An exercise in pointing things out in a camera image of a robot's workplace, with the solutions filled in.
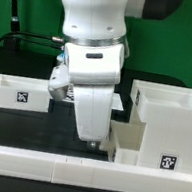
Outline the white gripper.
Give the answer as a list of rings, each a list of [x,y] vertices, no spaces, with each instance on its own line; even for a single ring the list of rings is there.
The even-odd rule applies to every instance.
[[[66,60],[49,78],[48,91],[56,101],[73,88],[78,137],[96,150],[108,136],[115,85],[120,83],[124,59],[122,43],[107,47],[65,44]]]

